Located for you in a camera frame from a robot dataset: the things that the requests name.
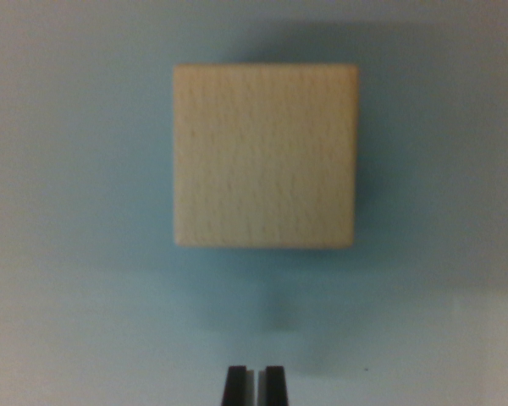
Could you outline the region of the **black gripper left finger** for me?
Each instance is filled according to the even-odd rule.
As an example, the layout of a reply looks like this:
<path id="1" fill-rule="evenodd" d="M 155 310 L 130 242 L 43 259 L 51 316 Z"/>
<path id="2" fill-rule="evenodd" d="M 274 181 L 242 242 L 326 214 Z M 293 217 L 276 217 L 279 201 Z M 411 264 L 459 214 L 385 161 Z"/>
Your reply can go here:
<path id="1" fill-rule="evenodd" d="M 255 403 L 254 371 L 245 365 L 228 368 L 222 406 L 253 406 Z"/>

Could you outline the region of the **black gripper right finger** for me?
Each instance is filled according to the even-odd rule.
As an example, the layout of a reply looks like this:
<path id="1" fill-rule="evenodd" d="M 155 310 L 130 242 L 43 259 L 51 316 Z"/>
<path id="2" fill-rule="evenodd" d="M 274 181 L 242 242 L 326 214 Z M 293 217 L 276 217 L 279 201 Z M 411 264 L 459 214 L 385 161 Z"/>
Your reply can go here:
<path id="1" fill-rule="evenodd" d="M 257 406 L 289 406 L 285 369 L 269 365 L 258 373 Z"/>

